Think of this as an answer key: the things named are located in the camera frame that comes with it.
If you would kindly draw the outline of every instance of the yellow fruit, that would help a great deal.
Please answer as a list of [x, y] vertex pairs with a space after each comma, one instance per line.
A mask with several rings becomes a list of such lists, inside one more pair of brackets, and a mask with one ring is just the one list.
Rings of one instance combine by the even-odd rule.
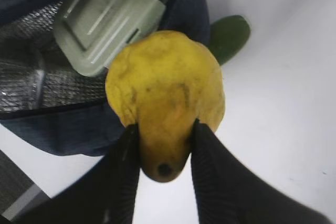
[[124, 48], [109, 69], [106, 93], [124, 126], [139, 125], [141, 166], [158, 182], [182, 171], [195, 120], [215, 132], [224, 115], [219, 64], [205, 46], [176, 31]]

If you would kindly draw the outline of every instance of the dark spot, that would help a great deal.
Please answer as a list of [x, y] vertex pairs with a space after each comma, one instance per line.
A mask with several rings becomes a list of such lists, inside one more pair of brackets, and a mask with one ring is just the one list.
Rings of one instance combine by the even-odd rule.
[[173, 172], [173, 169], [168, 164], [161, 164], [158, 166], [157, 171], [159, 172], [160, 176], [168, 177]]
[[132, 99], [131, 102], [135, 103], [137, 101], [137, 91], [135, 90], [135, 88], [132, 88]]
[[184, 83], [180, 83], [180, 87], [182, 88], [183, 90], [183, 93], [184, 93], [184, 99], [185, 99], [185, 106], [187, 108], [189, 108], [189, 96], [190, 96], [190, 91], [189, 91], [189, 88], [186, 84]]

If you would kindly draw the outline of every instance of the white backdrop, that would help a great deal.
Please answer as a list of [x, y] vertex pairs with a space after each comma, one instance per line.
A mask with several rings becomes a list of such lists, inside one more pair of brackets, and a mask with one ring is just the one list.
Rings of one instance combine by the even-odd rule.
[[[217, 131], [246, 166], [336, 222], [335, 0], [208, 0], [211, 20], [241, 14], [246, 47], [223, 67], [227, 111]], [[0, 149], [48, 195], [99, 159], [55, 157], [0, 126]], [[189, 163], [169, 184], [139, 182], [134, 223], [197, 223]]]

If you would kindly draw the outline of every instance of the black tongs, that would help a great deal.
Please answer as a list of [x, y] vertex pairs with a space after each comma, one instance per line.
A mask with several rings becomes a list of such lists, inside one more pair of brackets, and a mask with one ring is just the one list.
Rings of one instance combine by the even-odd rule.
[[[13, 223], [131, 224], [140, 172], [138, 144], [138, 126], [130, 125], [84, 177]], [[259, 179], [198, 120], [191, 163], [200, 224], [331, 223]]]

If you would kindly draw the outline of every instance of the green vegetable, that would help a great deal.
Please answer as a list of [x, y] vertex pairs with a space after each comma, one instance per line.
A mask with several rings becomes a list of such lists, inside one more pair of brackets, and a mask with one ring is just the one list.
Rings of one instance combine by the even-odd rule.
[[211, 25], [209, 50], [223, 65], [242, 49], [250, 33], [244, 17], [233, 15], [222, 18]]

